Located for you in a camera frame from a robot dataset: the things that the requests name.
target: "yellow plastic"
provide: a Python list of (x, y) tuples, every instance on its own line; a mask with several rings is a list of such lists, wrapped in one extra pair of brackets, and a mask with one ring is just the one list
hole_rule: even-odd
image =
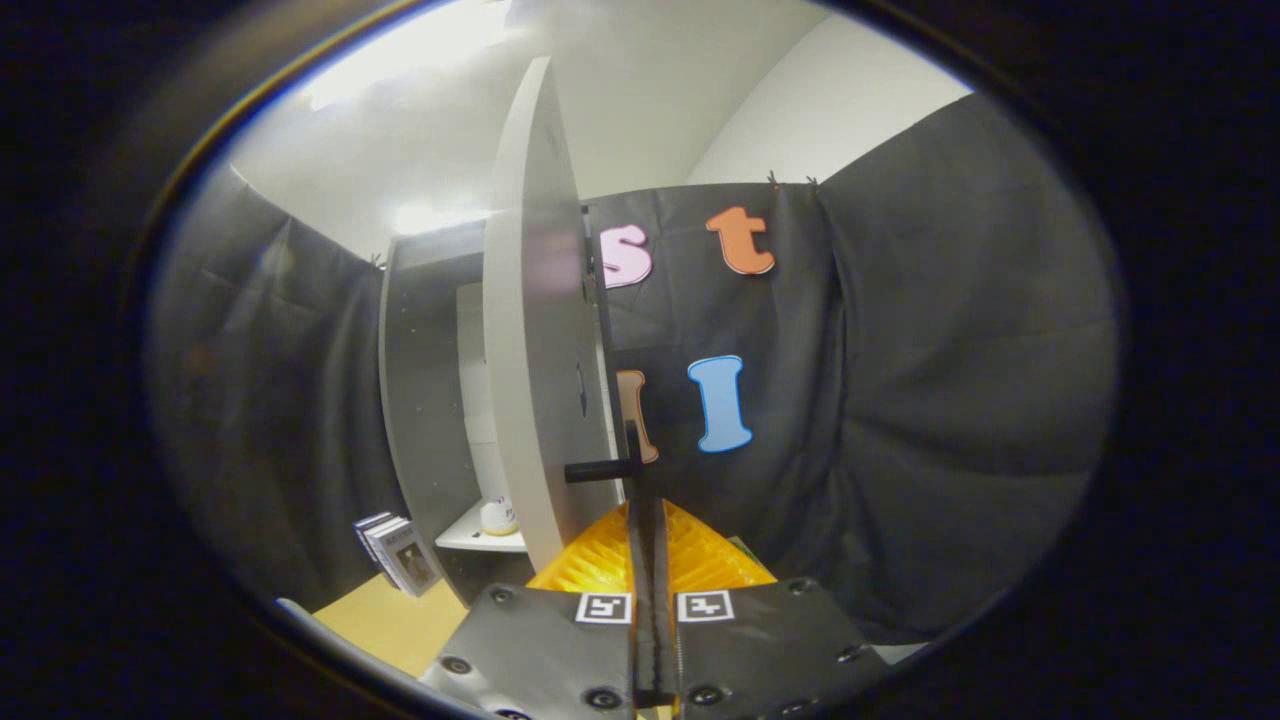
[(582, 530), (526, 587), (561, 592), (634, 592), (627, 505), (614, 507)]
[(705, 523), (666, 500), (662, 503), (671, 592), (727, 591), (778, 582)]
[[(663, 502), (667, 516), (667, 578), (671, 592), (701, 592), (776, 583), (751, 557), (680, 507)], [(634, 592), (627, 505), (596, 520), (527, 587), (561, 592)]]

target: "blue letter i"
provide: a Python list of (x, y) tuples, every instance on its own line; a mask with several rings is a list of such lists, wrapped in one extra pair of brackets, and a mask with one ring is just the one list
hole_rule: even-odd
[(724, 452), (751, 442), (751, 430), (742, 425), (742, 409), (737, 401), (737, 374), (742, 359), (722, 355), (698, 360), (689, 366), (689, 379), (703, 393), (703, 416), (707, 434), (698, 441), (703, 452)]

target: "white shelf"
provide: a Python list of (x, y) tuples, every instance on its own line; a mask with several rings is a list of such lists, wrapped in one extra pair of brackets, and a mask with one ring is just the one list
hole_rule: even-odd
[(476, 502), (462, 514), (461, 518), (448, 530), (435, 538), (435, 544), (452, 550), (488, 550), (490, 552), (525, 552), (525, 538), (520, 530), (509, 536), (490, 536), (480, 529), (480, 506), (484, 500)]

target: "white wall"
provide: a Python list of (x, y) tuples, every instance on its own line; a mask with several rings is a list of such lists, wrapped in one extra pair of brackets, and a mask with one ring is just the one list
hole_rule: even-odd
[(970, 90), (879, 32), (831, 15), (773, 67), (687, 183), (819, 182)]

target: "black metal plate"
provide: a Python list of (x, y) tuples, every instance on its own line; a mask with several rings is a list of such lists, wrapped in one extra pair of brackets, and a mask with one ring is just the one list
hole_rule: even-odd
[(507, 717), (634, 717), (631, 623), (576, 621), (581, 598), (486, 587), (422, 682)]
[(888, 670), (809, 578), (721, 592), (676, 596), (684, 720), (812, 717)]

